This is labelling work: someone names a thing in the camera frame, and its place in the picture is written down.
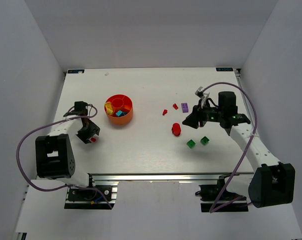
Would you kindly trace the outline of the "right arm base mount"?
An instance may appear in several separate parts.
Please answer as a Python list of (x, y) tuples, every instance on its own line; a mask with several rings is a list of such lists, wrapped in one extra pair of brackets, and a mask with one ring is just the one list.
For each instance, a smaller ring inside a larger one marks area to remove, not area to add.
[[(202, 213), (209, 212), (211, 205), (216, 200), (222, 187), (225, 185), (226, 178), (229, 177), (230, 175), (231, 174), (229, 173), (219, 176), (215, 184), (199, 185), (199, 190), (196, 191), (194, 195), (196, 197), (200, 197), (200, 200), (202, 201), (202, 203), (200, 204)], [(224, 203), (235, 200), (239, 196), (240, 195), (237, 193), (229, 192), (225, 190), (215, 207), (217, 208)], [(239, 212), (248, 212), (248, 211), (249, 211), (249, 207), (247, 203), (247, 198), (244, 196), (241, 199), (238, 199), (237, 201), (234, 201), (231, 204), (217, 210), (218, 213), (236, 213), (236, 212), (239, 213)]]

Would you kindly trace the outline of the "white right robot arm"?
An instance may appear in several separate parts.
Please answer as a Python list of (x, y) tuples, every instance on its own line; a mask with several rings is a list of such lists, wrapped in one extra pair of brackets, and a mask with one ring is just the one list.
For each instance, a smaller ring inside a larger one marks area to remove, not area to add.
[(238, 113), (235, 93), (219, 92), (218, 104), (214, 104), (203, 90), (197, 90), (195, 94), (200, 98), (199, 102), (183, 125), (198, 129), (207, 122), (219, 123), (243, 151), (253, 169), (252, 177), (238, 173), (221, 175), (215, 186), (201, 191), (202, 199), (227, 201), (241, 196), (256, 208), (290, 204), (294, 198), (296, 171), (290, 163), (282, 163), (275, 157), (253, 133), (251, 121), (245, 114)]

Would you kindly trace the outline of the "red rounded lego brick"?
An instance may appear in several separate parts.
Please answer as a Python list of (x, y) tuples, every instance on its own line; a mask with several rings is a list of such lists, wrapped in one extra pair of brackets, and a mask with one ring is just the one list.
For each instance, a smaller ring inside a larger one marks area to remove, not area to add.
[(179, 123), (175, 122), (172, 125), (171, 132), (175, 137), (179, 137), (181, 135), (181, 126)]

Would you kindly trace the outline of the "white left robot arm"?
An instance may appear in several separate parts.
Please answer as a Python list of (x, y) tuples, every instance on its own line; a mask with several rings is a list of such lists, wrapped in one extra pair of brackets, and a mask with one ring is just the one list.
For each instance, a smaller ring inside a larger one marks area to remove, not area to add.
[(84, 144), (98, 139), (100, 128), (90, 120), (89, 107), (84, 101), (76, 101), (71, 110), (63, 115), (59, 123), (48, 135), (35, 140), (37, 176), (48, 180), (58, 180), (66, 185), (92, 188), (92, 176), (76, 167), (71, 140), (77, 137)]

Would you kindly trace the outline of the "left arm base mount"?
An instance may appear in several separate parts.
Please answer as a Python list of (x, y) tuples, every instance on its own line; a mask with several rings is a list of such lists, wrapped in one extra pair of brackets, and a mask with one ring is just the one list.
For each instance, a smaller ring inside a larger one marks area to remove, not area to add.
[[(115, 205), (118, 182), (102, 181), (95, 186), (101, 191), (111, 207)], [(69, 188), (65, 197), (64, 209), (67, 210), (111, 210), (104, 197), (94, 190)]]

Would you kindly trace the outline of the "small teal lego brick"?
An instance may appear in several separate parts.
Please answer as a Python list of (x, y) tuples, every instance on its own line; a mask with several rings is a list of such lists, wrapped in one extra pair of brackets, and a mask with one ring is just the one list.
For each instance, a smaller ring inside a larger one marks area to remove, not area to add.
[(123, 116), (125, 116), (126, 114), (127, 114), (126, 112), (119, 110), (119, 111), (116, 112), (115, 115), (116, 115), (117, 117), (123, 117)]

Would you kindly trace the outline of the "long yellow lego brick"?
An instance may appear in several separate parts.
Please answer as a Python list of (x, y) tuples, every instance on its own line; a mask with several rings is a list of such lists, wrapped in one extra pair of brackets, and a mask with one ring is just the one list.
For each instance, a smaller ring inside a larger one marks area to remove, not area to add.
[(113, 115), (114, 113), (114, 109), (113, 109), (113, 106), (112, 106), (112, 103), (111, 102), (106, 102), (104, 104), (104, 107), (105, 107), (105, 112), (108, 114), (108, 115)]

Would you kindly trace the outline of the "teal arched lego brick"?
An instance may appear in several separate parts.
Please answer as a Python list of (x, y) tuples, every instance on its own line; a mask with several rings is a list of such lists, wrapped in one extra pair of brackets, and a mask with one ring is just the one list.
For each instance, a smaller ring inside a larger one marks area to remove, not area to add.
[(115, 115), (116, 115), (117, 117), (120, 117), (120, 116), (123, 115), (123, 112), (122, 112), (121, 110), (118, 110), (118, 111), (115, 113)]

